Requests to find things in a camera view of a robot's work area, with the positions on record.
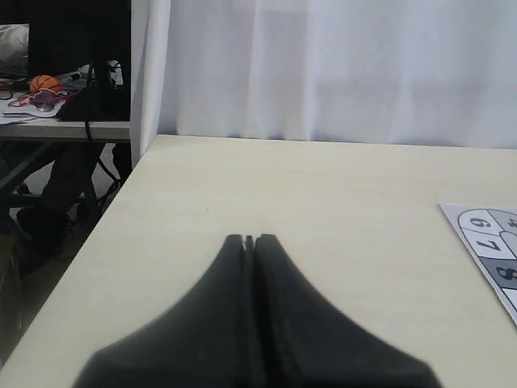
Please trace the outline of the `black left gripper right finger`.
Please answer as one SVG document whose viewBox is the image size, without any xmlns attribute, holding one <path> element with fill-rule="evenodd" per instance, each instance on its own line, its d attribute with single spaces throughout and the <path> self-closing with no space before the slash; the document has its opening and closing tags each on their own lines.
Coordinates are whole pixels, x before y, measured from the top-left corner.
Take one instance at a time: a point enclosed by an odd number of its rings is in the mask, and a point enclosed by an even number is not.
<svg viewBox="0 0 517 388">
<path fill-rule="evenodd" d="M 424 361 L 348 318 L 303 275 L 279 239 L 254 245 L 254 303 L 269 387 L 438 387 Z"/>
</svg>

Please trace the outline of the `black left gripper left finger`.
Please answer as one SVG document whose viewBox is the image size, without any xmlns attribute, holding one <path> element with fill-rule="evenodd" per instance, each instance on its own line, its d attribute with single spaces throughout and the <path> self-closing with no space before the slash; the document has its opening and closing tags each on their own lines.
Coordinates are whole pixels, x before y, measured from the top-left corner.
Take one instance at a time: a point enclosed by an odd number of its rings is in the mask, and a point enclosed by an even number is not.
<svg viewBox="0 0 517 388">
<path fill-rule="evenodd" d="M 97 351 L 76 387 L 256 387 L 259 337 L 250 237 L 229 235 L 173 307 Z"/>
</svg>

